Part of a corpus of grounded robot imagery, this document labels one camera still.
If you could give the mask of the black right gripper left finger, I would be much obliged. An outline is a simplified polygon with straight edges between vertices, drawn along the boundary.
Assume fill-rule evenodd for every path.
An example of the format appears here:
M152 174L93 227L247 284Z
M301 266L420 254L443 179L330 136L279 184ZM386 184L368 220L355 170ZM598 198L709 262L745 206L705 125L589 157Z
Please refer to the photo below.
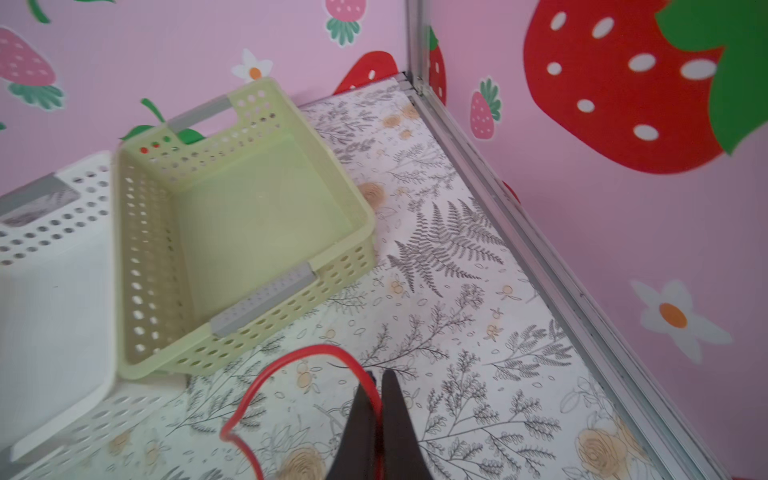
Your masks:
M362 385L355 393L327 480L377 478L377 416Z

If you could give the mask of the white perforated basket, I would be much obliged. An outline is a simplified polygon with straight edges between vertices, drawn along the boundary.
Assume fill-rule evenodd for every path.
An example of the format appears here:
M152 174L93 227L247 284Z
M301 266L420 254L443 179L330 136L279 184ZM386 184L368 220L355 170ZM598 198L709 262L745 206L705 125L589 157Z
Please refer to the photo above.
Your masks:
M52 479L179 395L117 374L111 155L1 199L1 475Z

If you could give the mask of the right green perforated basket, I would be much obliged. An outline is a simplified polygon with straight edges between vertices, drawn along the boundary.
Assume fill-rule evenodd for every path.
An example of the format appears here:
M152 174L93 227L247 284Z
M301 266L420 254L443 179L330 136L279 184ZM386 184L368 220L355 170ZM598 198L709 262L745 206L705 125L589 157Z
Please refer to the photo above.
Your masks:
M376 218L271 78L122 143L117 365L208 375L369 272Z

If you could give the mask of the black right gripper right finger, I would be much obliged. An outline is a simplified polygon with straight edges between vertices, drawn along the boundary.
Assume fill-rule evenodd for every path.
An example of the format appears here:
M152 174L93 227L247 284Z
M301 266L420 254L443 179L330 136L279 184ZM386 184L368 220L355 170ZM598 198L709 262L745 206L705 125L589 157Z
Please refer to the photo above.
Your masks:
M391 369L383 373L382 402L384 478L432 480L397 375Z

